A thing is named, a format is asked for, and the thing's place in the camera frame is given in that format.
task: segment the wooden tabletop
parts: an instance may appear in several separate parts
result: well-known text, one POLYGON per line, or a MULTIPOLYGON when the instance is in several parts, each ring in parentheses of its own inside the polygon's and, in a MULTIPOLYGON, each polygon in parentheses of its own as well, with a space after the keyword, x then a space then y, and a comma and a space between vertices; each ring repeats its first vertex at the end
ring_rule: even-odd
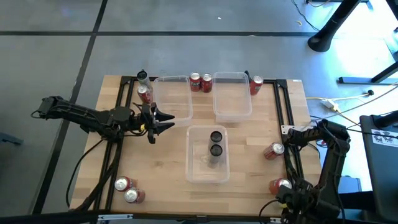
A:
MULTIPOLYGON (((114 108, 121 76, 104 77, 96 110, 114 108)), ((306 126, 310 121, 303 85, 300 80, 287 80, 295 125, 306 126)), ((132 102, 141 103, 134 84, 132 102)), ((284 99, 280 90, 284 121, 287 122, 284 99)), ((285 177, 283 157, 267 161, 262 154, 265 147, 280 142, 273 87, 263 84, 259 93, 251 97, 252 115, 242 123, 216 123, 211 93, 192 92, 194 124, 219 124, 226 127, 229 144, 230 178, 224 184, 192 184, 185 178, 187 126, 172 128, 149 144, 146 136, 125 138, 118 175, 138 180, 138 187, 146 191, 142 204, 128 204, 124 194, 115 191, 113 212, 239 215, 258 216, 260 208, 274 196, 269 182, 285 177)), ((96 133, 88 136, 86 149, 100 140, 96 133)), ((89 153, 81 163, 71 208, 79 206, 98 182, 106 143, 89 153)), ((301 151, 305 178, 316 184, 321 167, 318 152, 311 147, 301 151)), ((100 208, 104 208, 109 184, 103 191, 100 208)), ((280 216, 278 203, 268 206, 264 216, 280 216)))

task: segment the transparent plastic bin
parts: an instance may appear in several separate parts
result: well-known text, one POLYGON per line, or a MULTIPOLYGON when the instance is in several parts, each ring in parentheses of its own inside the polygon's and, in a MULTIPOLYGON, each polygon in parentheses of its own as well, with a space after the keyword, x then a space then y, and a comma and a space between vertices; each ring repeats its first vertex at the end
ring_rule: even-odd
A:
POLYGON ((251 115, 249 77, 244 72, 213 75, 213 110, 216 122, 240 122, 251 115))
POLYGON ((154 101, 161 112, 172 114, 173 127, 189 126, 193 109, 189 78, 186 76, 159 77, 154 81, 154 101))
POLYGON ((185 176, 192 183, 223 183, 229 179, 228 135, 222 126, 194 125, 187 130, 185 176), (209 139, 213 131, 223 135, 223 152, 215 166, 209 166, 209 139))

